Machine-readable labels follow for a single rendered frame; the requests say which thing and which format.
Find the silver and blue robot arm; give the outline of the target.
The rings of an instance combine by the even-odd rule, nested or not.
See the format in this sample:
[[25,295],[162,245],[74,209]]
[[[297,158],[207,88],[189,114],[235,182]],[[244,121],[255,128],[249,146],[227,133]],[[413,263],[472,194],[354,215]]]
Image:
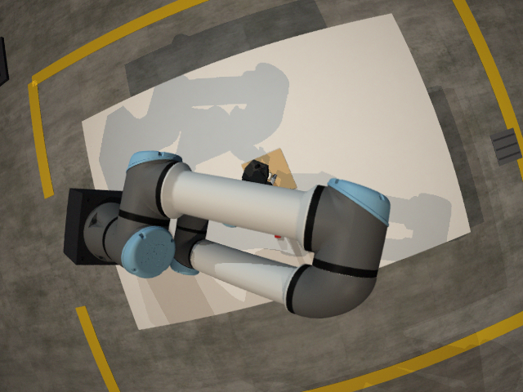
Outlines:
[[[159,151],[131,156],[121,203],[103,203],[86,219],[83,237],[92,255],[140,278],[169,266],[185,275],[202,272],[311,319],[345,314],[370,295],[389,227],[385,195],[337,178],[308,191],[288,189],[193,172],[181,162]],[[177,219],[174,239],[171,219]],[[207,240],[209,221],[295,239],[315,253],[312,265]]]

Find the tan square mat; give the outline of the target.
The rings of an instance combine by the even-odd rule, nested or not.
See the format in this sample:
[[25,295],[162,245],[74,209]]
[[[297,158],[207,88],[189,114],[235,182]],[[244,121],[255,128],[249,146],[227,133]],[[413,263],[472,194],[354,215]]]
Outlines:
[[288,189],[297,188],[281,149],[262,155],[259,158],[255,158],[255,160],[269,165],[269,173],[272,174],[272,177],[274,174],[277,175],[273,186]]

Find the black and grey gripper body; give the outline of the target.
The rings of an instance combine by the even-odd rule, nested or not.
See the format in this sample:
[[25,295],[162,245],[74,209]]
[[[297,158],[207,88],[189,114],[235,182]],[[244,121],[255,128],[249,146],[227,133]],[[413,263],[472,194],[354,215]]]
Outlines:
[[252,160],[244,169],[242,180],[251,181],[255,183],[272,185],[267,181],[269,177],[269,165]]

